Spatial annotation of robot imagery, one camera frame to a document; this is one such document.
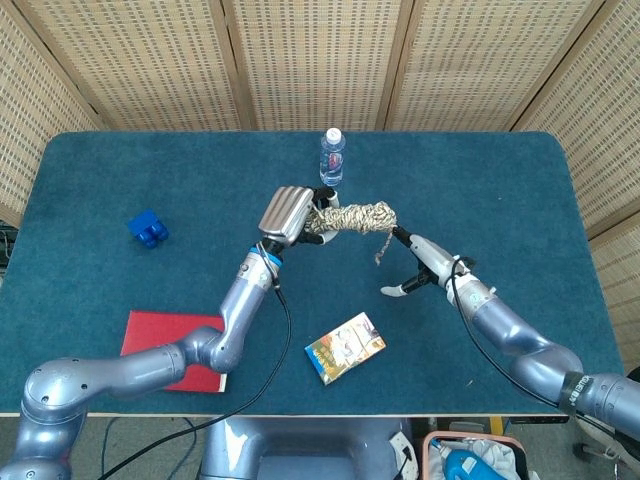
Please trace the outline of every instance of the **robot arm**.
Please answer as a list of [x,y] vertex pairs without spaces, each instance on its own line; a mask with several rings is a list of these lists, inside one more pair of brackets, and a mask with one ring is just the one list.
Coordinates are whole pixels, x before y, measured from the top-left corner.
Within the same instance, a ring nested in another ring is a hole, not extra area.
[[[385,295],[399,297],[434,283],[458,307],[452,288],[456,259],[435,243],[401,227],[394,229],[418,259],[416,277],[397,287],[384,287]],[[558,405],[565,413],[581,412],[640,439],[640,384],[613,373],[586,375],[582,362],[568,348],[554,343],[514,313],[471,275],[464,263],[456,266],[455,285],[465,318],[498,350],[513,358],[510,374],[520,384]]]
[[222,302],[223,332],[201,327],[176,343],[123,357],[62,358],[36,368],[24,388],[16,448],[10,463],[0,469],[0,479],[70,479],[71,449],[88,404],[98,395],[146,394],[182,380],[189,365],[220,373],[233,370],[266,292],[278,287],[282,250],[296,242],[323,244],[336,233],[304,232],[314,203],[339,206],[337,194],[329,188],[276,191],[259,225],[264,237],[250,249]]

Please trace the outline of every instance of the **beige wall panel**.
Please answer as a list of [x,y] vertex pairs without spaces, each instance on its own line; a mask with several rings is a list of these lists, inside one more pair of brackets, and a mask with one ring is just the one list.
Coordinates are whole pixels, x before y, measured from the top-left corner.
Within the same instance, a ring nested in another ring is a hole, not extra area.
[[592,251],[628,371],[640,366],[640,214],[592,242]]
[[640,3],[607,7],[517,125],[562,143],[590,237],[624,218],[607,224],[616,212],[640,205]]
[[100,125],[19,13],[0,2],[0,219],[20,225],[54,135]]
[[400,61],[387,123],[393,130],[508,129],[594,2],[423,3]]
[[[228,130],[240,120],[207,0],[19,0],[116,129]],[[212,6],[219,11],[213,12]]]
[[400,0],[227,3],[258,128],[375,128]]

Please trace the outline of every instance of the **red book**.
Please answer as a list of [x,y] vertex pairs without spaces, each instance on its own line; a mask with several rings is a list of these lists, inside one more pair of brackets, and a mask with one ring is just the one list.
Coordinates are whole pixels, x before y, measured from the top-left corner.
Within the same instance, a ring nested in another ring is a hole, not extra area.
[[[173,343],[204,325],[224,330],[224,320],[219,316],[132,310],[129,312],[120,355]],[[227,376],[224,374],[212,372],[202,365],[191,365],[181,382],[166,387],[165,390],[218,393],[224,392],[226,382]]]

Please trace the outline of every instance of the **small book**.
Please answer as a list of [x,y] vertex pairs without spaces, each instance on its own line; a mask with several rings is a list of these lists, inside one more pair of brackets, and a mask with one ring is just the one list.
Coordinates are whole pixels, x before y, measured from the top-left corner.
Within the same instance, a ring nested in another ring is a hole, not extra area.
[[[129,312],[129,322],[120,355],[173,343],[205,325],[224,330],[224,320],[219,316],[132,310]],[[227,376],[224,374],[213,372],[202,365],[191,365],[182,381],[166,387],[165,390],[222,393],[226,382]]]
[[305,347],[305,351],[328,385],[385,347],[371,320],[362,312]]

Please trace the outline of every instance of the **blue toy block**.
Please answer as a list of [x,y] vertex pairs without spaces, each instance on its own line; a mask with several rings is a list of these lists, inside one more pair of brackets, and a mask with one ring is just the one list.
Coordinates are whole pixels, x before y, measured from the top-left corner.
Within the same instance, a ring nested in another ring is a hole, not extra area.
[[127,224],[131,235],[147,248],[155,248],[158,241],[169,238],[169,230],[158,219],[153,210],[145,210]]

